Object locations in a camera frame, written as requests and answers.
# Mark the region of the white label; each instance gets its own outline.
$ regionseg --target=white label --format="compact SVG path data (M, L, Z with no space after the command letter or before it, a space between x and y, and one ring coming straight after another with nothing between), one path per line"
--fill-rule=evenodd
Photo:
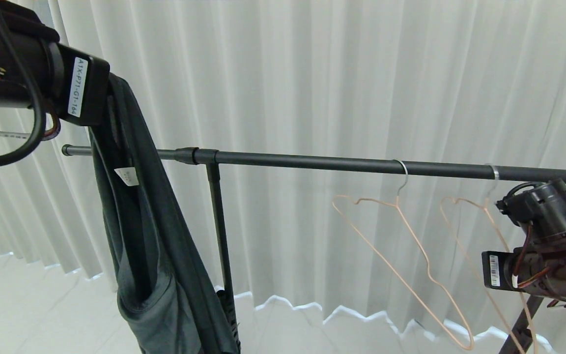
M490 255L488 256L490 263L490 284L494 287L501 286L499 281L499 257Z
M133 167L116 168L115 172L121 177L126 186L139 186L139 179L137 178L137 170Z
M87 67L87 60L76 57L74 72L71 75L71 91L69 92L69 108L67 112L78 118L80 118L80 112L83 109L83 98L85 98Z

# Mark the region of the white tile floor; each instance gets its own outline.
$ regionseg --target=white tile floor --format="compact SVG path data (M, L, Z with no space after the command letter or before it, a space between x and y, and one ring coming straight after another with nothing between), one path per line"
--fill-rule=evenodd
M396 334L385 316L362 320L338 311L323 324L317 305L292 309L272 298L255 309L250 294L236 304L245 354L462 352L447 338L430 341L415 323L406 334ZM471 353L496 353L502 342L494 334L481 336ZM0 354L12 353L139 354L139 349L103 277L85 280L80 273L63 275L59 267L0 256Z

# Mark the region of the vertical pole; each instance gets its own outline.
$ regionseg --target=vertical pole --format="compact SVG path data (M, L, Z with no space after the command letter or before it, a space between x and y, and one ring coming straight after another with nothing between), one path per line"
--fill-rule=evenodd
M530 310L530 314L533 318L542 302L543 298L538 296L531 295L528 299L528 309ZM519 340L519 344L521 344L523 350L527 352L530 345L532 345L532 333L528 329L528 317L525 314L525 310L521 311L521 314L519 314L519 318L517 318L517 321L512 327L512 332ZM506 341L504 342L504 345L501 347L501 350L499 350L499 354L519 353L519 348L516 347L516 344L514 344L512 338L508 336L506 338Z
M222 188L220 187L220 166L217 163L206 164L207 177L209 178L209 189L211 190L211 202L213 203L213 218L218 236L218 250L220 252L220 264L222 264L222 280L224 290L218 291L218 298L224 308L226 319L231 327L238 349L241 349L239 334L237 331L237 318L235 313L235 300L233 293L233 279L231 277L231 262L228 256L228 241L226 239L226 225L224 223L224 207L222 205Z

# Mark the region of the dark garment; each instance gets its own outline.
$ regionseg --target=dark garment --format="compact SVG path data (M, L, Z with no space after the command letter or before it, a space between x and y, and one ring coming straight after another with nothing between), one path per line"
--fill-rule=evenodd
M109 86L90 141L119 311L144 354L237 354L135 95L113 74ZM129 167L139 185L115 171Z

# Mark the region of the white curtain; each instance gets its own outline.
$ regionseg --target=white curtain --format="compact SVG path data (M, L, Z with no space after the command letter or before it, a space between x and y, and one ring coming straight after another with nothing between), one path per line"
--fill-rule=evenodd
M130 82L157 148L334 155L566 169L566 2L22 1L62 42L108 60ZM0 109L0 130L29 131L31 112ZM20 141L0 139L0 153ZM0 253L114 279L88 145L65 124L52 143L0 168ZM222 283L202 166L165 162L193 238ZM236 293L276 294L387 311L440 333L407 289L331 206L336 194L393 201L403 176L222 166ZM516 183L501 182L493 201ZM503 329L444 226L446 196L483 202L492 182L410 177L402 210L434 277L474 333ZM395 210L341 204L440 317L460 323ZM480 211L449 207L460 240L503 250ZM521 231L490 208L510 247ZM512 324L519 297L494 292ZM537 332L566 343L566 309L541 309Z

